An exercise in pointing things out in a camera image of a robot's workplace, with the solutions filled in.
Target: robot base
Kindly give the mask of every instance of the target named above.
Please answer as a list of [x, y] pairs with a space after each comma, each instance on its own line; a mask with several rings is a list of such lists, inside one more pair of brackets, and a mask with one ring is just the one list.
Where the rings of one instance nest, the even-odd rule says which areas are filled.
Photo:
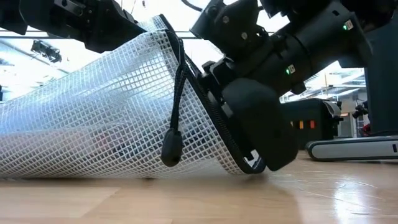
[[398, 136], [310, 142], [305, 149], [314, 161], [398, 159]]

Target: black zipper pull tab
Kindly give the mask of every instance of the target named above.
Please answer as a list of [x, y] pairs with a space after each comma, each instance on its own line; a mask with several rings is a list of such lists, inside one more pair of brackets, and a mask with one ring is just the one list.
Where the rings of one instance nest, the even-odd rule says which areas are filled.
[[183, 140], [181, 132], [178, 130], [178, 119], [180, 116], [180, 101], [183, 93], [183, 88], [185, 84], [185, 80], [187, 79], [184, 74], [185, 69], [185, 51], [183, 49], [183, 42], [181, 39], [179, 42], [179, 63], [178, 69], [175, 74], [174, 81], [174, 102], [172, 109], [172, 117], [170, 121], [170, 129], [166, 132], [162, 153], [160, 155], [160, 159], [163, 164], [168, 167], [176, 166], [182, 157], [182, 149], [183, 149]]
[[176, 166], [181, 160], [182, 148], [181, 132], [170, 128], [163, 140], [162, 154], [160, 155], [162, 162], [168, 167]]

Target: light wood floor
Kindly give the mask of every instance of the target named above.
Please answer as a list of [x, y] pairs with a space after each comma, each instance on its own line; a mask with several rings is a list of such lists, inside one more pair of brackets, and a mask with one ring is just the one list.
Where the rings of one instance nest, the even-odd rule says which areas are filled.
[[301, 153], [252, 177], [0, 181], [0, 223], [398, 223], [398, 161]]

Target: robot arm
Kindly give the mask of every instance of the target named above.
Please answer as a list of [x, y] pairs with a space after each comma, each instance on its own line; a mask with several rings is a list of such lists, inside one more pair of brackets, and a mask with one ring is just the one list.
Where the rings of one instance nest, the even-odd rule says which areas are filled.
[[85, 43], [102, 53], [145, 32], [114, 0], [1, 0], [0, 26], [25, 35], [27, 26]]
[[245, 157], [256, 150], [270, 170], [295, 159], [293, 130], [282, 116], [279, 97], [300, 94], [304, 81], [332, 62], [366, 67], [371, 46], [364, 32], [387, 24], [396, 0], [261, 0], [270, 17], [280, 12], [290, 23], [274, 35], [256, 25], [257, 0], [226, 5], [211, 0], [191, 31], [223, 53], [208, 62], [198, 77], [213, 106], [224, 111], [226, 123]]

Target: white mesh bag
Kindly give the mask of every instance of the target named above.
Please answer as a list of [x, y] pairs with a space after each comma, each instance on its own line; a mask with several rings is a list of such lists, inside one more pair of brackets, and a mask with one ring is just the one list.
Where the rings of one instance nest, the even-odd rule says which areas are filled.
[[[161, 17], [141, 24], [167, 28]], [[183, 155], [160, 160], [178, 60], [165, 31], [0, 107], [0, 177], [171, 178], [243, 174], [191, 82], [180, 102]]]

